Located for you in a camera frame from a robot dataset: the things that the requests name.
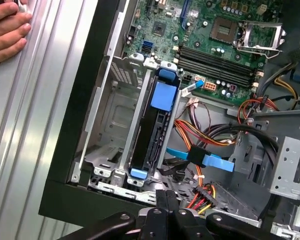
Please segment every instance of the blue tab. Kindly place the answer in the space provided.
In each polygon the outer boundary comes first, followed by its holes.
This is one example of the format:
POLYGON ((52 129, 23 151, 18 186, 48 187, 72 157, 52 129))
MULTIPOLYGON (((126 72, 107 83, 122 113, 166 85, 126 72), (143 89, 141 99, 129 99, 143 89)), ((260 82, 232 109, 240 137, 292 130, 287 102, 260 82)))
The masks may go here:
POLYGON ((167 147, 165 151, 168 154, 170 154, 172 156, 175 156, 179 159, 187 160, 188 153, 186 153, 186 152, 178 151, 178 150, 175 150, 175 149, 172 149, 172 148, 169 148, 169 147, 167 147))
POLYGON ((170 112, 174 103, 176 91, 176 86, 167 85, 163 82, 157 82, 151 100, 151 107, 170 112))
POLYGON ((204 85, 204 81, 202 81, 202 80, 199 80, 199 81, 197 81, 197 82, 195 83, 196 88, 200 88, 200 87, 202 87, 203 85, 204 85))
POLYGON ((176 74, 172 71, 169 71, 169 70, 166 70, 166 69, 161 69, 159 71, 159 77, 170 80, 171 82, 173 82, 176 78, 176 74))
POLYGON ((228 172, 233 172, 235 164, 233 162, 223 160, 219 156, 216 155, 205 155, 202 161, 202 164, 205 166, 215 167, 218 169, 222 169, 228 172))
POLYGON ((135 169, 135 168, 131 168, 130 175, 132 177, 137 178, 137 179, 143 179, 144 180, 144 179, 147 178, 148 172, 142 171, 142 170, 139 170, 139 169, 135 169))

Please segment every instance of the ram slot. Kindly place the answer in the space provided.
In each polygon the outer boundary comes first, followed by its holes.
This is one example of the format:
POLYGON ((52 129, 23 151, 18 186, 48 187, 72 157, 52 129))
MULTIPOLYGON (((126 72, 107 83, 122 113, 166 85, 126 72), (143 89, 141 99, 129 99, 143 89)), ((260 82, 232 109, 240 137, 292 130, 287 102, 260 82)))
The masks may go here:
POLYGON ((185 46, 180 47, 178 67, 212 79, 250 88, 255 81, 256 69, 185 46))

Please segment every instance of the chip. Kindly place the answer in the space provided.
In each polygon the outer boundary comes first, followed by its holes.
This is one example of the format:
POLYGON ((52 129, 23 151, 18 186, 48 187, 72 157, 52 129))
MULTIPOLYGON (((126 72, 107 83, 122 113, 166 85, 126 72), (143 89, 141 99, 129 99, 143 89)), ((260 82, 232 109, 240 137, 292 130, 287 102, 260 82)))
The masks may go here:
POLYGON ((214 21, 210 37, 223 43, 232 44, 237 31, 237 23, 222 17, 214 21))
POLYGON ((152 34, 157 36, 165 35, 167 25, 163 22, 155 21, 152 29, 152 34))

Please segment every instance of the aluminum panel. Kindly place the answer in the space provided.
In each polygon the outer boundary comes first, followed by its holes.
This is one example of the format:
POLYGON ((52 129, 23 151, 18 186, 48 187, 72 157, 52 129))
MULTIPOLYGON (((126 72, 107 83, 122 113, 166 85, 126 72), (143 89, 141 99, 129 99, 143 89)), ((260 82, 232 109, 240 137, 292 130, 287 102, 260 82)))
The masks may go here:
POLYGON ((29 0, 26 49, 0 64, 0 240, 58 239, 80 228, 38 211, 97 4, 29 0))

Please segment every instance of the black plastic clip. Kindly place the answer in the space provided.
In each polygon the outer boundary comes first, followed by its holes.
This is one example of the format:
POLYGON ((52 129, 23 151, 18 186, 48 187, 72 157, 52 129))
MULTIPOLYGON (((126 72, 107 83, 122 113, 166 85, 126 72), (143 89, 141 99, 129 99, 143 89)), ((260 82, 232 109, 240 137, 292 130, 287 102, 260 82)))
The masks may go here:
POLYGON ((266 104, 268 98, 269 98, 269 95, 264 95, 264 96, 263 96, 263 99, 262 99, 262 101, 261 101, 261 103, 260 103, 260 107, 259 107, 261 111, 262 111, 262 109, 264 109, 265 104, 266 104))
POLYGON ((211 207, 215 207, 218 205, 218 201, 214 199, 206 190, 204 190, 201 186, 197 186, 193 189, 194 193, 200 193, 202 196, 204 196, 209 203, 212 204, 211 207))

